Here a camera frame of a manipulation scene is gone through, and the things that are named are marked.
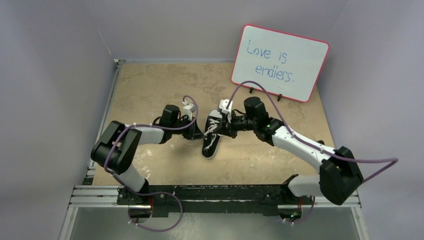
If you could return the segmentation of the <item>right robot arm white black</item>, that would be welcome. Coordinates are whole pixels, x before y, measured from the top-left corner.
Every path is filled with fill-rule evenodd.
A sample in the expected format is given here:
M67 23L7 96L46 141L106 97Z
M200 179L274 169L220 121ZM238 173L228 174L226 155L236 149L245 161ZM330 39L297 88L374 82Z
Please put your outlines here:
M205 135L216 143L220 136L236 138L240 131L252 131L260 141L312 166L316 175L294 174L283 183L280 196L284 202L292 204L303 196L319 196L340 206L364 182L349 148L335 149L295 132L282 120L270 117L259 97L248 97L243 105L245 113L236 115L232 103L221 100L218 108L211 111Z

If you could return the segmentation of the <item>white shoelace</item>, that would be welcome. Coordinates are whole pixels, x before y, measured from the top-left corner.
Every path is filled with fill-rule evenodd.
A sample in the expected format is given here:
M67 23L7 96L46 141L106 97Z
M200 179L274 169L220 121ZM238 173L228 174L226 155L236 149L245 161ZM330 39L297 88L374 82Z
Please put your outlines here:
M217 148L221 136L216 134L214 130L217 128L220 120L217 118L208 118L205 124L205 133L203 139L204 150L214 150Z

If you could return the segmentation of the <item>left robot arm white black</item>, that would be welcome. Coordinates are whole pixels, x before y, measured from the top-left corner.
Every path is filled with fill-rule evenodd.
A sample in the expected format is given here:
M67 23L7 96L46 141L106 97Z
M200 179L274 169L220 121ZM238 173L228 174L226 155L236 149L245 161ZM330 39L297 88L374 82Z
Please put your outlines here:
M201 139L197 113L194 103L187 103L183 108L168 104L152 124L126 125L113 120L95 143L90 158L130 190L132 201L142 205L149 199L149 183L133 165L138 146L164 144L174 135L187 140Z

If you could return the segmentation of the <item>black white canvas sneaker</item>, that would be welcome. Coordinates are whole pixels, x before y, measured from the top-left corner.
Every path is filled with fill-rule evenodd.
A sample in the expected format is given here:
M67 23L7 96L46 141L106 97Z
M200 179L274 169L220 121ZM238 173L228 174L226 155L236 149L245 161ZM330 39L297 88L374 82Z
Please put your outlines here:
M214 130L220 123L221 119L222 115L217 108L213 108L207 115L201 151L201 154L205 159L213 158L217 152L221 135L214 133Z

